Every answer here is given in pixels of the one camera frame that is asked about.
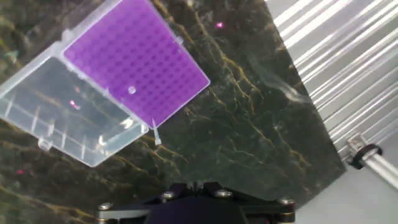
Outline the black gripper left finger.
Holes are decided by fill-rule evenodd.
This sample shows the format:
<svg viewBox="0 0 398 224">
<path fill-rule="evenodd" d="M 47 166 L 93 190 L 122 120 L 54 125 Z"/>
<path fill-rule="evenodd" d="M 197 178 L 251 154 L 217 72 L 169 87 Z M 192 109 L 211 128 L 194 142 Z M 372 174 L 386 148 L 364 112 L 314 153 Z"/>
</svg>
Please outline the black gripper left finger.
<svg viewBox="0 0 398 224">
<path fill-rule="evenodd" d="M 126 205 L 102 203 L 95 212 L 96 223 L 120 223 L 122 219 L 144 217 L 155 208 L 170 205 L 171 202 L 195 193 L 195 183 L 174 183 L 166 191 Z"/>
</svg>

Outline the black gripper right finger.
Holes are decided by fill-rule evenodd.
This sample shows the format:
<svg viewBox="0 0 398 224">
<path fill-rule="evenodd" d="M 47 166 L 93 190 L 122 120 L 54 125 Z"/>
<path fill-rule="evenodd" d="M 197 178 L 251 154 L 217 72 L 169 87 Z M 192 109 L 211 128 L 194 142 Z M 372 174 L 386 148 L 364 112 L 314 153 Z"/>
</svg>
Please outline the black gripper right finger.
<svg viewBox="0 0 398 224">
<path fill-rule="evenodd" d="M 204 182 L 200 195 L 234 205 L 248 223 L 295 223 L 295 201 L 282 198 L 263 200 L 237 190 L 223 187 L 218 182 Z"/>
</svg>

